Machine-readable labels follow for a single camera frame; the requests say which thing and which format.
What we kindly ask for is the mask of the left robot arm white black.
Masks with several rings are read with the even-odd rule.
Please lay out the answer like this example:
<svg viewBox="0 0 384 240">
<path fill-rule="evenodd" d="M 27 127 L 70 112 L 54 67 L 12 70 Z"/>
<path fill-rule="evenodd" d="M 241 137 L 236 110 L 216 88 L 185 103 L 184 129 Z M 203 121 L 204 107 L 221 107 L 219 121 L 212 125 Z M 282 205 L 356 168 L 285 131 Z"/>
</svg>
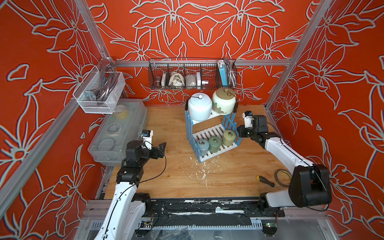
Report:
<svg viewBox="0 0 384 240">
<path fill-rule="evenodd" d="M 148 141 L 127 144 L 126 158 L 117 174 L 115 192 L 96 240 L 130 240 L 140 220 L 151 208 L 149 194 L 137 193 L 144 165 L 150 159 L 165 158 L 167 143 L 154 146 Z"/>
</svg>

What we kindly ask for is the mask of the blue white slatted shelf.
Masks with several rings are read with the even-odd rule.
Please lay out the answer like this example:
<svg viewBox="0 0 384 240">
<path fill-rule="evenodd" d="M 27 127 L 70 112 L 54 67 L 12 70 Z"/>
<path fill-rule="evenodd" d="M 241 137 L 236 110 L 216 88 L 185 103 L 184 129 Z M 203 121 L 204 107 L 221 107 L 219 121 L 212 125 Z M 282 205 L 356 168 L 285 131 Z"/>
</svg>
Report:
<svg viewBox="0 0 384 240">
<path fill-rule="evenodd" d="M 207 128 L 205 130 L 199 131 L 194 133 L 194 125 L 199 124 L 199 121 L 192 120 L 190 118 L 190 115 L 187 111 L 187 107 L 185 107 L 185 121 L 186 121 L 186 133 L 187 133 L 187 139 L 194 151 L 194 154 L 196 155 L 196 158 L 198 159 L 199 163 L 206 162 L 207 160 L 210 160 L 216 156 L 219 156 L 220 154 L 226 153 L 230 150 L 233 150 L 237 148 L 242 138 L 239 137 L 239 133 L 237 132 L 237 123 L 235 121 L 236 113 L 232 112 L 229 115 L 221 115 L 223 118 L 222 123 L 215 125 L 213 127 Z M 236 133 L 236 139 L 234 143 L 227 147 L 224 145 L 221 145 L 219 151 L 217 153 L 212 154 L 210 151 L 208 151 L 208 154 L 201 157 L 199 155 L 199 150 L 197 146 L 197 141 L 201 139 L 205 139 L 209 141 L 209 138 L 212 136 L 218 136 L 222 139 L 223 133 L 225 130 L 232 130 Z"/>
</svg>

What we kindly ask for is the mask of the small yellow-green tea canister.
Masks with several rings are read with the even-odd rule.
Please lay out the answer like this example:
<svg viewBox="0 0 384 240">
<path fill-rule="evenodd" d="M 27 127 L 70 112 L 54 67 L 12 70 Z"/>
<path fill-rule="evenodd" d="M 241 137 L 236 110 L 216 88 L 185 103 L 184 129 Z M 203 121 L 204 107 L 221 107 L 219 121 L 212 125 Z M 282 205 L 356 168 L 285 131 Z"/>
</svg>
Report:
<svg viewBox="0 0 384 240">
<path fill-rule="evenodd" d="M 236 133 L 232 130 L 225 130 L 222 137 L 222 144 L 224 146 L 231 146 L 236 139 Z"/>
</svg>

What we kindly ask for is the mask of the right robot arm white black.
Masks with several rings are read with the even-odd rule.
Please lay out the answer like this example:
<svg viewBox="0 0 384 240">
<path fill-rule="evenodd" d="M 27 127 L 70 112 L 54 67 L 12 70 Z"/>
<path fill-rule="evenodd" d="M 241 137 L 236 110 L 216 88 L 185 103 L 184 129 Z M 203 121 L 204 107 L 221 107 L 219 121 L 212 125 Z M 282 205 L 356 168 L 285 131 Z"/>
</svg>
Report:
<svg viewBox="0 0 384 240">
<path fill-rule="evenodd" d="M 270 132 L 267 117 L 243 113 L 244 125 L 237 127 L 241 138 L 249 138 L 273 154 L 291 174 L 286 190 L 261 194 L 261 210 L 281 207 L 310 208 L 332 202 L 330 172 L 324 165 L 305 159 L 276 133 Z"/>
</svg>

